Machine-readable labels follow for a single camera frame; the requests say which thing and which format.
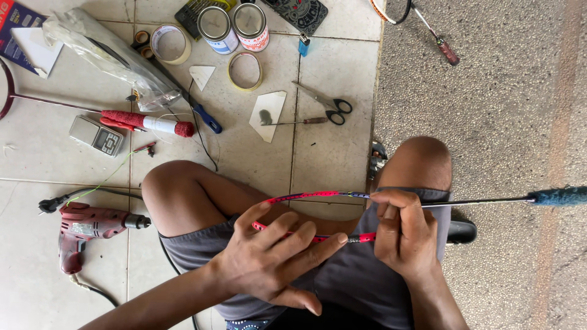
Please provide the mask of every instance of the white paper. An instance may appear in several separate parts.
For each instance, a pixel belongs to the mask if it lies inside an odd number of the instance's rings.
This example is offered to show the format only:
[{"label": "white paper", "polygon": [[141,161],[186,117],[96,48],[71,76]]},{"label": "white paper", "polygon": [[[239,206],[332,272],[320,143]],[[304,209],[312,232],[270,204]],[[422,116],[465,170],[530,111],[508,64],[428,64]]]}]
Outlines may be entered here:
[{"label": "white paper", "polygon": [[265,142],[271,143],[271,141],[273,141],[273,134],[275,134],[275,129],[277,126],[261,126],[261,117],[259,116],[259,112],[261,110],[269,111],[273,124],[278,123],[281,110],[284,107],[286,95],[287,93],[282,90],[281,92],[259,95],[257,97],[257,102],[253,108],[249,125],[251,125],[257,131],[257,133],[259,133]]},{"label": "white paper", "polygon": [[42,28],[13,28],[10,33],[39,76],[47,79],[63,47],[63,42],[55,42],[52,46],[48,46],[43,38]]},{"label": "white paper", "polygon": [[215,66],[198,66],[194,65],[190,68],[190,74],[194,78],[195,84],[200,88],[200,92],[204,91],[204,87],[216,69]]}]

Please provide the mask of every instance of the blue lighter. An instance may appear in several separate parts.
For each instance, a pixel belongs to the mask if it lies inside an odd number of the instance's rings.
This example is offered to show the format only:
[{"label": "blue lighter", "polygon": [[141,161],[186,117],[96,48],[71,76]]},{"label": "blue lighter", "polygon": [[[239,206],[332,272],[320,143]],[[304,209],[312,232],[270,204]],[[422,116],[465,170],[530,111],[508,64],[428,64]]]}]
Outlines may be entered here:
[{"label": "blue lighter", "polygon": [[303,57],[306,57],[308,54],[308,48],[310,48],[310,38],[308,38],[306,33],[302,32],[299,34],[298,52],[302,54]]}]

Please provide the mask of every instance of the human hand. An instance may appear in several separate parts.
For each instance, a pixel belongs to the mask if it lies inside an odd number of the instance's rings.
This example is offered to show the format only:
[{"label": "human hand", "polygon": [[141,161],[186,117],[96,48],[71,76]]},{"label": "human hand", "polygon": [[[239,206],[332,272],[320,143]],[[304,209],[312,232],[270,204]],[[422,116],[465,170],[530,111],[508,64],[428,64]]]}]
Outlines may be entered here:
[{"label": "human hand", "polygon": [[255,230],[252,223],[270,208],[269,203],[261,203],[241,215],[226,249],[210,263],[216,267],[221,286],[231,295],[250,294],[274,305],[306,308],[320,315],[322,304],[317,297],[289,283],[337,252],[346,244],[347,236],[335,234],[307,248],[316,234],[316,225],[306,222],[282,240],[298,222],[293,212],[281,215],[262,231]]},{"label": "human hand", "polygon": [[403,190],[383,190],[370,198],[379,203],[375,257],[406,282],[426,281],[440,267],[432,212],[422,209],[418,195]]}]

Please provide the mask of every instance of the green string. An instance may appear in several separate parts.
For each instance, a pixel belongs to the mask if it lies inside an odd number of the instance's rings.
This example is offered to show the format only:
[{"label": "green string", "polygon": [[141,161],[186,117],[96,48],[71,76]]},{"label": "green string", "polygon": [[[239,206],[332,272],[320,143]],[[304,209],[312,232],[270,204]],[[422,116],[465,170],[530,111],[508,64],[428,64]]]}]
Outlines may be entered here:
[{"label": "green string", "polygon": [[83,193],[83,194],[81,194],[81,195],[77,196],[77,197],[76,197],[76,198],[74,198],[74,199],[71,199],[71,200],[69,200],[69,201],[68,201],[68,203],[67,203],[67,204],[65,204],[65,206],[69,206],[69,203],[71,203],[72,201],[75,201],[75,200],[76,200],[76,199],[78,199],[78,198],[84,197],[85,195],[87,195],[87,194],[89,194],[89,193],[93,193],[94,191],[96,191],[96,189],[100,188],[100,187],[102,186],[102,184],[104,184],[106,181],[108,181],[108,180],[109,180],[109,179],[110,179],[110,178],[111,178],[113,175],[115,175],[115,174],[116,174],[116,172],[118,172],[118,170],[120,170],[120,168],[122,167],[122,165],[124,165],[124,164],[126,163],[126,161],[129,159],[130,155],[132,155],[133,153],[138,153],[138,152],[145,151],[145,150],[146,150],[146,149],[141,149],[141,150],[131,151],[131,152],[130,152],[128,155],[126,155],[126,157],[124,158],[124,161],[123,161],[123,162],[122,162],[122,164],[121,164],[121,165],[118,167],[118,169],[116,169],[116,170],[115,170],[115,171],[114,171],[114,172],[113,172],[113,173],[112,173],[112,174],[111,174],[111,175],[110,175],[110,176],[109,176],[107,179],[105,179],[104,181],[102,181],[102,183],[100,183],[100,184],[99,184],[99,185],[98,185],[96,188],[94,188],[94,189],[92,189],[92,190],[90,190],[90,191],[88,191],[88,192],[86,192],[86,193]]}]

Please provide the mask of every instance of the epoxy adhesive can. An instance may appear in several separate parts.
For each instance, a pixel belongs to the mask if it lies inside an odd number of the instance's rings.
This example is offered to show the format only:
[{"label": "epoxy adhesive can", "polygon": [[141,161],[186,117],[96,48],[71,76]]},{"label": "epoxy adhesive can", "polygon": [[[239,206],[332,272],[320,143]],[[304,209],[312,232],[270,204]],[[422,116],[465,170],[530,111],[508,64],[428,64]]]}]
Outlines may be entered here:
[{"label": "epoxy adhesive can", "polygon": [[238,47],[238,38],[230,24],[230,17],[219,7],[208,7],[198,16],[198,30],[219,54],[230,54]]},{"label": "epoxy adhesive can", "polygon": [[260,52],[269,44],[265,13],[254,4],[242,4],[234,10],[232,23],[244,48]]}]

